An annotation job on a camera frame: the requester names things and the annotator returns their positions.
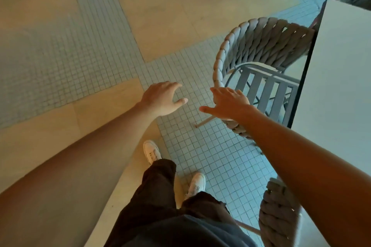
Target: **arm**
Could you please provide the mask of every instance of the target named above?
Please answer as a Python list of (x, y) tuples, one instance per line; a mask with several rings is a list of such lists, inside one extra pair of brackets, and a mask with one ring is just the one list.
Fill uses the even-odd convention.
[(241, 124), (331, 246), (371, 246), (371, 178), (248, 104), (241, 91), (211, 88), (200, 111)]
[(187, 102), (172, 102), (180, 86), (151, 85), (132, 109), (4, 191), (0, 246), (83, 246), (146, 128)]

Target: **table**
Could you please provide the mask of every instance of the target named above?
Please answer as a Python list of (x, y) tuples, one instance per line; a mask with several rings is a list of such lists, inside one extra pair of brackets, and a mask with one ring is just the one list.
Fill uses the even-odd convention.
[[(323, 11), (289, 127), (371, 175), (371, 11), (335, 0)], [(305, 211), (298, 236), (329, 246)]]

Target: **person's left hand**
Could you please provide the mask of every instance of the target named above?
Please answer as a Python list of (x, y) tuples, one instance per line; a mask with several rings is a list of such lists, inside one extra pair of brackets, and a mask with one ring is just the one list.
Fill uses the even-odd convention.
[(174, 92), (179, 87), (182, 87), (180, 83), (170, 81), (152, 84), (138, 104), (148, 108), (156, 117), (171, 114), (188, 102), (187, 98), (173, 102)]

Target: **shoe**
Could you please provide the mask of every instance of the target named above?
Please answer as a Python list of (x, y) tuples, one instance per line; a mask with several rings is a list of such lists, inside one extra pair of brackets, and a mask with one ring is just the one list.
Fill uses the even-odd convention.
[(160, 150), (154, 141), (147, 140), (143, 143), (144, 155), (146, 156), (148, 162), (152, 163), (156, 160), (162, 159)]
[(202, 173), (196, 173), (189, 186), (188, 193), (185, 195), (184, 200), (196, 195), (200, 191), (205, 191), (206, 188), (206, 177)]

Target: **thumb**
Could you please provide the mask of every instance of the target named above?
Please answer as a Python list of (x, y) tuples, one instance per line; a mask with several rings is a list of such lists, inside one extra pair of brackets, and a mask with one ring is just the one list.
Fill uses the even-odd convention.
[(182, 105), (185, 105), (188, 102), (187, 98), (179, 99), (174, 103), (176, 109), (180, 108)]
[(199, 108), (199, 111), (201, 111), (202, 113), (208, 113), (208, 114), (213, 114), (214, 113), (214, 108), (210, 108), (210, 107), (207, 107), (207, 106), (202, 106)]

